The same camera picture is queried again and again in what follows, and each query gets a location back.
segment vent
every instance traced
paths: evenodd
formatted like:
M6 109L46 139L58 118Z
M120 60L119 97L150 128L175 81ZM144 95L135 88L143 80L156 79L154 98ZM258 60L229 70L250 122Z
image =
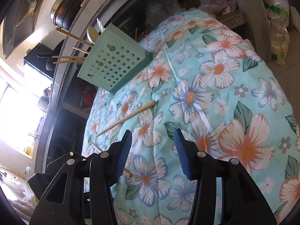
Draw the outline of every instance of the vent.
M39 0L23 0L19 12L16 27L23 23L26 19L35 15L35 8Z

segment pot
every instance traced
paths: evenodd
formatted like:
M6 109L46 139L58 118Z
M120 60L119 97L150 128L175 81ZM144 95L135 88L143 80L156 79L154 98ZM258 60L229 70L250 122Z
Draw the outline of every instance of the pot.
M50 17L55 25L69 30L84 0L56 0Z

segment floor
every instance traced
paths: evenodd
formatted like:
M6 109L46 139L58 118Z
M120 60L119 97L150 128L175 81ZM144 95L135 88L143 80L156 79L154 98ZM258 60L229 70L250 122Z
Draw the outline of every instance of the floor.
M300 34L297 30L289 32L290 45L285 65L268 63L281 88L293 107L294 117L300 123Z

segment floral fabric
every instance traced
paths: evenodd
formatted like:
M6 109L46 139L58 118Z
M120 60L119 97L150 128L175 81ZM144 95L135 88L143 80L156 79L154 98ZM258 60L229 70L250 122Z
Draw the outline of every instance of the floral fabric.
M112 188L121 225L186 225L196 182L182 173L174 130L221 160L235 157L251 174L281 222L300 197L299 127L280 85L239 35L193 10L170 17L140 42L150 66L115 95L99 89L82 154L107 150L132 131L126 168ZM157 104L96 137L152 100ZM217 179L215 223L222 192ZM86 179L85 189L89 189Z

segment metal screw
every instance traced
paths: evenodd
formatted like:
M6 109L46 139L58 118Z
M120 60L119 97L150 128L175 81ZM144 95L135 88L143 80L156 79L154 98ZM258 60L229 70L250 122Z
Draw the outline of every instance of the metal screw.
M67 161L67 164L68 165L73 165L75 163L75 160L74 159L69 159L68 161Z
M234 164L234 165L237 165L239 163L239 161L236 158L232 158L231 163Z
M107 158L107 157L109 156L109 154L108 154L108 152L104 151L104 152L101 152L101 153L100 153L100 156L101 156L102 158Z
M197 156L199 156L199 157L205 157L206 153L203 152L203 151L198 151Z

